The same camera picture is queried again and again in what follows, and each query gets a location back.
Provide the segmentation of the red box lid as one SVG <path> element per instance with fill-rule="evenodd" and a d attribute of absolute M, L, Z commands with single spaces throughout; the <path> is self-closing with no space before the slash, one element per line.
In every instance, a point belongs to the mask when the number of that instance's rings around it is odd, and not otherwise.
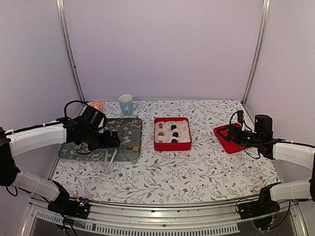
<path fill-rule="evenodd" d="M 246 149 L 245 146 L 240 146 L 233 141 L 232 136 L 228 136 L 230 125 L 223 125 L 216 127 L 214 129 L 214 134 L 217 137 L 218 141 L 222 145 L 223 149 L 228 154 L 233 154 L 240 152 Z"/>

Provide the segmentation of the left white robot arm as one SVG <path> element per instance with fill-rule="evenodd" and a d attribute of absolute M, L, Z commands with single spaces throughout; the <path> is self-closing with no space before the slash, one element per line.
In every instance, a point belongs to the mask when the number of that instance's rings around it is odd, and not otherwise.
<path fill-rule="evenodd" d="M 54 203 L 62 213 L 70 213 L 73 202 L 69 193 L 57 182 L 44 180 L 35 174 L 21 171 L 15 158 L 26 152 L 46 146 L 75 143 L 86 144 L 89 151 L 118 148 L 120 140 L 116 131 L 104 130 L 98 121 L 80 118 L 59 118 L 49 123 L 18 130 L 0 131 L 0 184 L 39 195 Z"/>

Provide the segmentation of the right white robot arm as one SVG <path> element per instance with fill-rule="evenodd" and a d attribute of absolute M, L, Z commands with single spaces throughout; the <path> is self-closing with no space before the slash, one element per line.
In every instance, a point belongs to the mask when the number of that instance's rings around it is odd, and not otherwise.
<path fill-rule="evenodd" d="M 274 202 L 314 201 L 315 200 L 315 147 L 307 144 L 289 142 L 273 137 L 273 120 L 268 115 L 256 115 L 254 129 L 244 120 L 243 111 L 238 110 L 237 123 L 229 123 L 214 129 L 214 133 L 227 153 L 255 148 L 258 156 L 270 160 L 285 161 L 308 168 L 312 171 L 310 180 L 296 180 L 288 183 L 275 183 L 263 187 L 259 200 L 254 204 L 258 214 L 265 214 Z"/>

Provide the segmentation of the red chocolate box base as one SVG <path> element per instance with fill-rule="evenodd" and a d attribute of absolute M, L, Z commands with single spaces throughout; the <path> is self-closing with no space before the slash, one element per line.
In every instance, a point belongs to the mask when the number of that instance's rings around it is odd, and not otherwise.
<path fill-rule="evenodd" d="M 189 123 L 188 118 L 185 117 L 179 117 L 179 118 L 155 118 L 154 125 L 159 121 L 180 121 L 180 120 L 186 120 Z M 189 126 L 190 131 L 190 138 L 191 141 L 189 143 L 179 143 L 179 144 L 158 144 L 154 142 L 154 149 L 156 151 L 187 151 L 191 149 L 192 146 L 192 137 L 191 137 L 191 130 Z"/>

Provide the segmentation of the green floral tray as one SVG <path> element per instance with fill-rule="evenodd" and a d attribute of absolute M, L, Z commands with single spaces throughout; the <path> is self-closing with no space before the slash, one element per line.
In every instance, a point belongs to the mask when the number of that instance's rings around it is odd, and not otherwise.
<path fill-rule="evenodd" d="M 127 146 L 141 147 L 142 120 L 139 118 L 109 118 L 104 130 L 117 131 L 121 145 L 114 158 L 116 162 L 134 162 L 139 157 L 140 151 L 127 149 Z M 63 144 L 58 155 L 61 159 L 76 161 L 104 161 L 111 160 L 115 148 L 109 148 L 106 153 L 104 149 L 94 150 L 88 153 L 88 146 L 82 147 L 75 143 Z"/>

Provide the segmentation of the red patterned small bowl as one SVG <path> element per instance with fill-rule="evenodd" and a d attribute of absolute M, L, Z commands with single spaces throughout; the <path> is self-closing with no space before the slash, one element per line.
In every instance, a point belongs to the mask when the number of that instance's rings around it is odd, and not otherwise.
<path fill-rule="evenodd" d="M 102 102 L 91 102 L 89 103 L 89 106 L 97 109 L 98 111 L 102 111 L 103 110 L 103 107 L 104 107 L 104 104 Z"/>

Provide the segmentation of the light blue mug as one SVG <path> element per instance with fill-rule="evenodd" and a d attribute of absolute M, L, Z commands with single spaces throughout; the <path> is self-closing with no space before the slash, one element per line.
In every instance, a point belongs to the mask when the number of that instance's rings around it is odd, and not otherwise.
<path fill-rule="evenodd" d="M 123 94 L 118 98 L 121 112 L 124 116 L 131 116 L 138 107 L 138 104 L 133 101 L 131 94 Z"/>

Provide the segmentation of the floral tablecloth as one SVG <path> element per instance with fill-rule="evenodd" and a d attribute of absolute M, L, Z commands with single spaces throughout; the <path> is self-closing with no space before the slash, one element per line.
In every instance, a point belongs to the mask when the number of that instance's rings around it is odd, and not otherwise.
<path fill-rule="evenodd" d="M 140 155 L 136 161 L 115 163 L 103 171 L 101 152 L 91 161 L 80 161 L 74 149 L 63 147 L 52 175 L 72 197 L 124 204 L 191 204 L 256 195 L 266 185 L 279 182 L 273 163 L 250 149 L 228 154 L 214 128 L 236 120 L 242 109 L 233 100 L 137 101 L 134 116 L 142 120 Z M 192 134 L 189 151 L 154 150 L 154 120 L 186 117 Z"/>

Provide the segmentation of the white plastic box insert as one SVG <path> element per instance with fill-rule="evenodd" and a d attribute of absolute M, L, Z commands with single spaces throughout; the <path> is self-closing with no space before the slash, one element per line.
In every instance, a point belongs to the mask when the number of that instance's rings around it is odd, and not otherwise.
<path fill-rule="evenodd" d="M 171 130 L 171 125 L 176 125 L 176 129 Z M 164 136 L 158 136 L 159 132 L 163 132 Z M 173 137 L 172 134 L 178 132 L 178 137 Z M 185 132 L 186 137 L 181 138 L 180 132 Z M 179 144 L 179 143 L 189 143 L 191 141 L 189 123 L 186 120 L 180 121 L 159 121 L 155 124 L 155 136 L 154 142 L 159 144 L 159 140 L 163 140 L 163 144 Z"/>

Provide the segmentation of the front aluminium rail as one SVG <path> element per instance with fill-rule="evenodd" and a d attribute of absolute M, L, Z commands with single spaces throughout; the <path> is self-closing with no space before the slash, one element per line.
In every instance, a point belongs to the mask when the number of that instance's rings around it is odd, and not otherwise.
<path fill-rule="evenodd" d="M 300 206 L 280 202 L 280 210 L 244 219 L 240 205 L 254 198 L 213 203 L 133 205 L 91 202 L 86 219 L 62 217 L 31 198 L 23 236 L 309 236 Z"/>

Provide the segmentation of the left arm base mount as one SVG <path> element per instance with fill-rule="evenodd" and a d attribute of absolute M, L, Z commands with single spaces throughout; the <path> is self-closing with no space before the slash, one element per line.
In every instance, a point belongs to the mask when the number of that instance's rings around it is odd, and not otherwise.
<path fill-rule="evenodd" d="M 89 200 L 83 197 L 78 197 L 75 200 L 71 199 L 64 187 L 55 181 L 53 183 L 57 185 L 60 193 L 54 201 L 48 203 L 47 209 L 63 216 L 87 219 L 91 208 L 88 203 Z"/>

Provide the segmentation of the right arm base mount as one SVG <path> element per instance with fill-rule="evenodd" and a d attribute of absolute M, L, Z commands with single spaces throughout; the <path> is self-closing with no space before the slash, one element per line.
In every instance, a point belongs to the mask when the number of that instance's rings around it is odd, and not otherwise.
<path fill-rule="evenodd" d="M 263 216 L 280 210 L 278 202 L 271 199 L 270 190 L 273 186 L 279 184 L 274 183 L 263 187 L 260 190 L 257 200 L 248 200 L 244 203 L 237 203 L 235 210 L 240 214 L 241 219 L 248 219 L 258 216 Z"/>

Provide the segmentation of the right aluminium frame post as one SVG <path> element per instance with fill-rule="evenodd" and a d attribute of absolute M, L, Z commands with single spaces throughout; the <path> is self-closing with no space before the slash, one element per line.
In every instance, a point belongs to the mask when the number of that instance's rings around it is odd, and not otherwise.
<path fill-rule="evenodd" d="M 260 54 L 263 48 L 264 37 L 265 37 L 267 24 L 268 24 L 269 10 L 270 10 L 270 0 L 264 0 L 263 5 L 262 5 L 261 19 L 260 19 L 260 25 L 259 25 L 259 31 L 258 31 L 254 57 L 252 60 L 249 78 L 248 78 L 246 88 L 245 88 L 243 98 L 242 98 L 242 104 L 244 106 L 246 106 L 246 104 L 248 103 L 251 89 L 252 89 L 254 79 L 255 79 L 255 74 L 258 68 L 259 58 L 260 58 Z"/>

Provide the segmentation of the aluminium frame post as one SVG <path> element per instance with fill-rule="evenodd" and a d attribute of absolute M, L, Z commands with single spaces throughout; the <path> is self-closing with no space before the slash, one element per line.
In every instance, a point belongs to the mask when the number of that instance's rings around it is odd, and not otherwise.
<path fill-rule="evenodd" d="M 242 104 L 244 106 L 246 106 L 246 104 L 248 103 L 251 89 L 252 89 L 254 79 L 255 79 L 255 74 L 258 68 L 259 58 L 260 58 L 260 54 L 263 48 L 264 37 L 265 37 L 267 24 L 268 24 L 269 10 L 270 10 L 270 0 L 264 0 L 263 5 L 262 5 L 261 19 L 260 19 L 260 25 L 259 25 L 259 31 L 258 31 L 254 57 L 252 60 L 249 78 L 248 78 L 246 88 L 245 88 L 243 98 L 242 98 Z"/>
<path fill-rule="evenodd" d="M 77 66 L 74 59 L 72 46 L 70 42 L 70 35 L 68 32 L 67 22 L 66 22 L 66 14 L 64 9 L 64 1 L 63 0 L 56 0 L 56 6 L 57 6 L 57 14 L 59 19 L 59 24 L 61 28 L 62 33 L 62 39 L 64 43 L 65 53 L 68 60 L 68 64 L 70 67 L 70 73 L 72 76 L 72 80 L 74 83 L 74 87 L 76 90 L 76 93 L 78 95 L 79 100 L 86 101 L 83 89 L 79 80 L 78 72 L 77 72 Z"/>

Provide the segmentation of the left aluminium frame post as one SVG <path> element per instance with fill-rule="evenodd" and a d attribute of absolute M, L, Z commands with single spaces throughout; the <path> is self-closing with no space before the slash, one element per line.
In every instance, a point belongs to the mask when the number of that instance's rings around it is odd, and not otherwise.
<path fill-rule="evenodd" d="M 78 72 L 77 72 L 77 66 L 74 59 L 72 46 L 70 42 L 70 35 L 68 32 L 67 22 L 66 22 L 66 14 L 64 9 L 64 1 L 63 0 L 56 0 L 56 6 L 57 6 L 57 14 L 59 19 L 59 24 L 61 28 L 62 33 L 62 39 L 64 43 L 65 53 L 68 60 L 68 64 L 70 67 L 70 73 L 72 76 L 72 80 L 74 83 L 74 87 L 76 90 L 76 93 L 78 95 L 79 100 L 86 101 L 83 89 L 79 80 Z"/>

